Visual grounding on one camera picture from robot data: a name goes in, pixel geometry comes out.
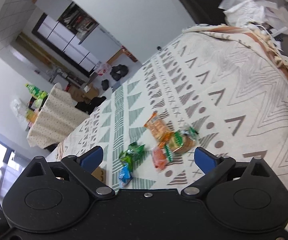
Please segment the round cake green-edged packet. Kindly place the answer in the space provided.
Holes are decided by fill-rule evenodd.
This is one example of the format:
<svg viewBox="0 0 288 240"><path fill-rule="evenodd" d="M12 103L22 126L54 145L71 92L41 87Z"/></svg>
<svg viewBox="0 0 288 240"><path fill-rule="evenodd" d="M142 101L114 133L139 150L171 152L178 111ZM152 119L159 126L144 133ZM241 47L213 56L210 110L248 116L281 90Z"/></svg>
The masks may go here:
<svg viewBox="0 0 288 240"><path fill-rule="evenodd" d="M171 134L165 143L165 155L169 162L172 162L176 154L188 152L196 145L198 132L192 126L185 126Z"/></svg>

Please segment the blue candy packet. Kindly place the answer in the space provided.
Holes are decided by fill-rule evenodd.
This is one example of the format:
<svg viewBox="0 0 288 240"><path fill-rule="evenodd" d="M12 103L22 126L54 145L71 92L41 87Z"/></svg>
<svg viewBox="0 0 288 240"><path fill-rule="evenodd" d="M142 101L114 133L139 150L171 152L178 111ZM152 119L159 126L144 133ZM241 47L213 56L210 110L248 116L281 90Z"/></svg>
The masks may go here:
<svg viewBox="0 0 288 240"><path fill-rule="evenodd" d="M133 175L129 168L129 164L126 163L121 168L120 173L119 173L120 188L127 186L132 179L133 179Z"/></svg>

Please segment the small orange pink packet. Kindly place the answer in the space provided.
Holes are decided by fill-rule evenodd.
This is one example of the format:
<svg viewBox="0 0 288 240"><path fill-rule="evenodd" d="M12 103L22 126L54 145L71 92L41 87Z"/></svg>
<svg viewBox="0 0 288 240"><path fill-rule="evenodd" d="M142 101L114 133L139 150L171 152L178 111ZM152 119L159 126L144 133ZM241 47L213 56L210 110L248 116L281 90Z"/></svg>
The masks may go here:
<svg viewBox="0 0 288 240"><path fill-rule="evenodd" d="M158 146L152 149L152 159L154 166L158 171L162 171L168 164L167 157Z"/></svg>

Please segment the green snack packet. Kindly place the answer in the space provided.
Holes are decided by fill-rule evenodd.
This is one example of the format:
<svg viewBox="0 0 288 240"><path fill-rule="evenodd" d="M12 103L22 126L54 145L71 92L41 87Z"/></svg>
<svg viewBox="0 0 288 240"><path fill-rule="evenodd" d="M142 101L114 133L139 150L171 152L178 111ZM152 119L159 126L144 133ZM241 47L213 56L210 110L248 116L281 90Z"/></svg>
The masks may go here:
<svg viewBox="0 0 288 240"><path fill-rule="evenodd" d="M129 144L126 151L122 151L119 154L119 160L123 165L128 166L128 170L133 172L134 163L142 158L145 152L145 145L139 145L137 142Z"/></svg>

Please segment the orange cracker packet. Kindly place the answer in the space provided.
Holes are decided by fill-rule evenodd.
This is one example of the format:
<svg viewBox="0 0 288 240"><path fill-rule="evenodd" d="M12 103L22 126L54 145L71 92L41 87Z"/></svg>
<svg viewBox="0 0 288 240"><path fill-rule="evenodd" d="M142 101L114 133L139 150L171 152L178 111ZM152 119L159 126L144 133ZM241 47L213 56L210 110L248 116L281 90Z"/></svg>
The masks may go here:
<svg viewBox="0 0 288 240"><path fill-rule="evenodd" d="M160 118L157 111L154 111L148 121L144 124L144 127L149 129L154 139L162 141L166 136L172 134L172 131L165 124L164 120Z"/></svg>

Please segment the brown cardboard box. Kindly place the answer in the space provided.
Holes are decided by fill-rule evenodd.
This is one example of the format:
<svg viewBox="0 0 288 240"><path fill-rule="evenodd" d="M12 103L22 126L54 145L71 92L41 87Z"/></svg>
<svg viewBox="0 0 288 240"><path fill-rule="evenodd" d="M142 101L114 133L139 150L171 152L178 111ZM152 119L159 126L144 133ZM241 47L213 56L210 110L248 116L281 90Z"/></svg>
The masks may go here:
<svg viewBox="0 0 288 240"><path fill-rule="evenodd" d="M106 184L106 168L97 167L93 172L92 175L98 179L100 182Z"/></svg>

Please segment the table with dotted cloth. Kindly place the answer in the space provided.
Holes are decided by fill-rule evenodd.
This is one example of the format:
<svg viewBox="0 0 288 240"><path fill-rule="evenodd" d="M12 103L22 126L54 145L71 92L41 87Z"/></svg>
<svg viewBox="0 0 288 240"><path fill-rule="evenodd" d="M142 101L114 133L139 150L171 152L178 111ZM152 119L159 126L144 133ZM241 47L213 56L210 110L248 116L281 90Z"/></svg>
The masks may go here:
<svg viewBox="0 0 288 240"><path fill-rule="evenodd" d="M89 115L76 109L71 95L56 83L30 128L27 141L30 147L47 148L62 142Z"/></svg>

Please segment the patterned bed blanket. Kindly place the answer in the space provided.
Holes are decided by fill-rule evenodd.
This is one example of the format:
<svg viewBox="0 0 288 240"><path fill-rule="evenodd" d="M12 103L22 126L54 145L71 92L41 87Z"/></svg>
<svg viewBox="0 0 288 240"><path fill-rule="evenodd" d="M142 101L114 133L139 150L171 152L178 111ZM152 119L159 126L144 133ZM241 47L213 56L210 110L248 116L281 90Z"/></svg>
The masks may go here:
<svg viewBox="0 0 288 240"><path fill-rule="evenodd" d="M145 146L131 189L183 189L203 175L193 152L154 167L157 146L145 123L153 113L172 130L192 126L198 145L237 161L263 158L288 189L288 81L240 34L188 32L152 57L48 156L57 161L101 146L106 183L120 188L119 154Z"/></svg>

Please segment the black single slipper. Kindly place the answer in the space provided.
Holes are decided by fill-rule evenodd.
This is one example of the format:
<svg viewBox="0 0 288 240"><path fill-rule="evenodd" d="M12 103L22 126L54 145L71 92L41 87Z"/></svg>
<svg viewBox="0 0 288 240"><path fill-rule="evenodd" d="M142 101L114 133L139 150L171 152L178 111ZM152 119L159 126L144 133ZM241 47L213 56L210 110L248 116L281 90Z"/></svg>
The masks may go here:
<svg viewBox="0 0 288 240"><path fill-rule="evenodd" d="M102 85L102 89L103 89L104 91L108 90L108 88L110 87L110 86L109 86L109 80L107 80L107 79L103 80L103 81L101 82L101 85Z"/></svg>

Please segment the green drink bottle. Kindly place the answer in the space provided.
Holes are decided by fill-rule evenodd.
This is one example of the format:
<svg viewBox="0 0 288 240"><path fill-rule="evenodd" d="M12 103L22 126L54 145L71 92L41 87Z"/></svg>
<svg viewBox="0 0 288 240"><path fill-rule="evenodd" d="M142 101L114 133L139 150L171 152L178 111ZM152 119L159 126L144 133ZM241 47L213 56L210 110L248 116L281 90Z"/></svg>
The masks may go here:
<svg viewBox="0 0 288 240"><path fill-rule="evenodd" d="M47 92L45 92L44 90L40 90L35 85L27 83L25 86L28 89L30 95L35 99L36 106L40 106L42 101L48 96Z"/></svg>

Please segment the pink plastic bag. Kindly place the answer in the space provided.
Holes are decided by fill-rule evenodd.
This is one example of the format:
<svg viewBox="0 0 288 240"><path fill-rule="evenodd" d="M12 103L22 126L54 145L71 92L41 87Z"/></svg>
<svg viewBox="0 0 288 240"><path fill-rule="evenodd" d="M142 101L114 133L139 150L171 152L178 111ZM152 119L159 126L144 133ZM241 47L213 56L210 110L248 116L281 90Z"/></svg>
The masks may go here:
<svg viewBox="0 0 288 240"><path fill-rule="evenodd" d="M111 65L108 64L107 62L101 62L99 61L95 67L94 67L94 72L99 75L99 76L104 76L111 70Z"/></svg>

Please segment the black shoes pile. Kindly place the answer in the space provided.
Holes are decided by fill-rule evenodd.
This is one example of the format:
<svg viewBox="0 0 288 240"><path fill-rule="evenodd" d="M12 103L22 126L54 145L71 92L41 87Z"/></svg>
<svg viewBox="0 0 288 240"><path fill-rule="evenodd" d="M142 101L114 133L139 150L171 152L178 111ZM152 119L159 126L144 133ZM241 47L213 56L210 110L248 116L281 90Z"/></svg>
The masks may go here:
<svg viewBox="0 0 288 240"><path fill-rule="evenodd" d="M115 81L120 81L122 77L125 77L129 72L127 66L119 64L118 66L113 66L111 68L110 75Z"/></svg>

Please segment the white crumpled clothes pile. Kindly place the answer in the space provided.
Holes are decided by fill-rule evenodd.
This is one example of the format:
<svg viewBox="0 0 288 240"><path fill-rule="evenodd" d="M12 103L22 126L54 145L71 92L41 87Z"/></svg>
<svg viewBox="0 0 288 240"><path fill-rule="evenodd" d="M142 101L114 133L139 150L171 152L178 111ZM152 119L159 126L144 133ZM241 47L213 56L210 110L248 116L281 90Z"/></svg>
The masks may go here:
<svg viewBox="0 0 288 240"><path fill-rule="evenodd" d="M277 10L263 6L262 0L222 0L218 8L223 10L226 24L233 27L245 27L251 22L267 23L275 29L285 27Z"/></svg>

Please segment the white cabinet with black frame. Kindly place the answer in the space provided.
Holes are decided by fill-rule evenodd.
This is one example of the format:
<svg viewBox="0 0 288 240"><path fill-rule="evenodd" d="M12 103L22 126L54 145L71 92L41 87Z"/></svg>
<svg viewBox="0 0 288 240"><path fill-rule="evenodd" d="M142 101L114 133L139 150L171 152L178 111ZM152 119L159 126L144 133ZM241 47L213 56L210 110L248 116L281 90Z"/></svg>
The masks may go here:
<svg viewBox="0 0 288 240"><path fill-rule="evenodd" d="M58 20L43 13L32 33L87 77L96 64L109 61L120 49L102 26L73 2Z"/></svg>

